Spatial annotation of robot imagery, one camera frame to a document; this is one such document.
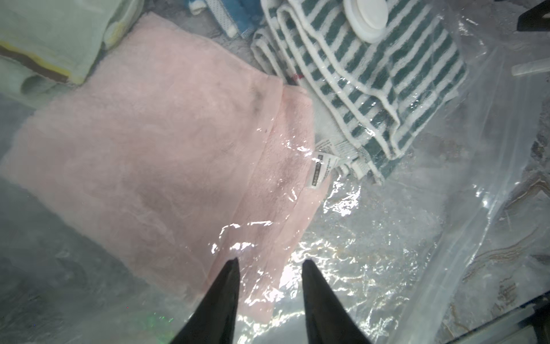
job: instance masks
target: blue cloth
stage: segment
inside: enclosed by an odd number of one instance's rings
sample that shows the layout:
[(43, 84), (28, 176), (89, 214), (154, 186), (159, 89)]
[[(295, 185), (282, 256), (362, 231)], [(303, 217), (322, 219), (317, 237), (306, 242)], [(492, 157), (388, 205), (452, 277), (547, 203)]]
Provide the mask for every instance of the blue cloth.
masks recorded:
[[(242, 38), (250, 37), (263, 18), (260, 0), (184, 0), (184, 4), (193, 14), (200, 12), (193, 11), (193, 9), (202, 7), (202, 4), (205, 4), (205, 7), (207, 4), (229, 37), (234, 37), (231, 29), (233, 25), (238, 29), (238, 33)], [(224, 11), (227, 16), (222, 17), (220, 10)]]

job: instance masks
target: light green towel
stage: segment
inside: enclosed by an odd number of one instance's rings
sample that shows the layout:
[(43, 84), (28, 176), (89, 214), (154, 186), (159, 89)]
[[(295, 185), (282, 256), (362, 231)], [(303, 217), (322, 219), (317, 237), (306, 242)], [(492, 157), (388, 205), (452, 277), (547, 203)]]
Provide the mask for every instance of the light green towel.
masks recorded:
[(82, 84), (99, 51), (120, 41), (143, 2), (0, 1), (0, 91), (36, 107), (59, 89), (52, 81)]

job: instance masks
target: clear plastic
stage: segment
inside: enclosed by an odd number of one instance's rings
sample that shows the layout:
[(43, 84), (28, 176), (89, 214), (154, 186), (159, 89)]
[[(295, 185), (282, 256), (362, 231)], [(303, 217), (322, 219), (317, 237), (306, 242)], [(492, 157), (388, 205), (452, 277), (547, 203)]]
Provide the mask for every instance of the clear plastic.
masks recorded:
[[(477, 284), (461, 286), (463, 273), (470, 262), (479, 264), (476, 252), (482, 253), (486, 233), (522, 180), (545, 85), (543, 75), (513, 78), (510, 68), (545, 56), (532, 36), (507, 36), (513, 26), (509, 8), (521, 12), (529, 6), (507, 3), (502, 10), (488, 0), (430, 4), (468, 66), (467, 79), (418, 132), (383, 184), (335, 172), (326, 200), (272, 285), (273, 317), (266, 323), (240, 315), (235, 342), (306, 342), (300, 282), (306, 258), (316, 262), (375, 343), (431, 342), (449, 314), (476, 310), (473, 304), (451, 310), (449, 303), (457, 288), (457, 300), (479, 296)], [(260, 67), (250, 41), (226, 38), (207, 12), (193, 17), (173, 1), (150, 1), (145, 8)], [(4, 99), (0, 107), (8, 115), (1, 119), (3, 155), (32, 112)], [(317, 119), (318, 134), (323, 122)], [(2, 235), (8, 238), (0, 242), (0, 267), (14, 281), (2, 285), (0, 310), (8, 309), (10, 320), (0, 330), (9, 329), (13, 342), (167, 343), (185, 324), (193, 302), (135, 277), (31, 193), (6, 180), (0, 185)], [(539, 261), (530, 257), (525, 265)], [(535, 292), (518, 288), (525, 295)], [(20, 301), (17, 307), (13, 300)], [(40, 330), (28, 332), (30, 326)]]

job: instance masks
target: folded towel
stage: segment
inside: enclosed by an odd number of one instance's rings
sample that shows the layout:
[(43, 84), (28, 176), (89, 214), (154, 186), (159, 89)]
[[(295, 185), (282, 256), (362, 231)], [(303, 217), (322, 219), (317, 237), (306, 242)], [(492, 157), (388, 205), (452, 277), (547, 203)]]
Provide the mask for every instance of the folded towel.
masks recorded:
[(185, 0), (185, 5), (193, 15), (208, 7), (229, 38), (247, 39), (263, 19), (260, 0)]
[(431, 6), (387, 5), (386, 34), (369, 44), (353, 32), (340, 0), (262, 0), (268, 29), (259, 29), (251, 46), (267, 73), (316, 93), (340, 131), (338, 153), (358, 178), (372, 171), (379, 181), (466, 76)]
[(238, 250), (257, 257), (243, 286), (265, 269), (254, 290), (269, 296), (324, 196), (304, 189), (312, 121), (304, 90), (148, 14), (24, 123), (0, 174), (166, 291), (200, 295)]
[(33, 73), (15, 68), (0, 79), (0, 89), (36, 106), (50, 94), (25, 93), (25, 83), (82, 84), (102, 48), (116, 45), (138, 18), (144, 0), (27, 0), (0, 3), (0, 56)]

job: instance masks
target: clothing tag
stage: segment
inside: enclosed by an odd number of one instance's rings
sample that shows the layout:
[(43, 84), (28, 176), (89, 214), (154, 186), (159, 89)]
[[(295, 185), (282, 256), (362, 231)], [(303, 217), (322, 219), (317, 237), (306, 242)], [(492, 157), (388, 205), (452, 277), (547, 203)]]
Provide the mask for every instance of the clothing tag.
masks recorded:
[(335, 155), (318, 151), (313, 152), (306, 185), (313, 189), (319, 188), (332, 169), (338, 166), (339, 161), (340, 158)]
[(319, 152), (325, 152), (332, 155), (336, 155), (336, 147), (330, 139), (324, 139), (315, 144), (315, 150)]

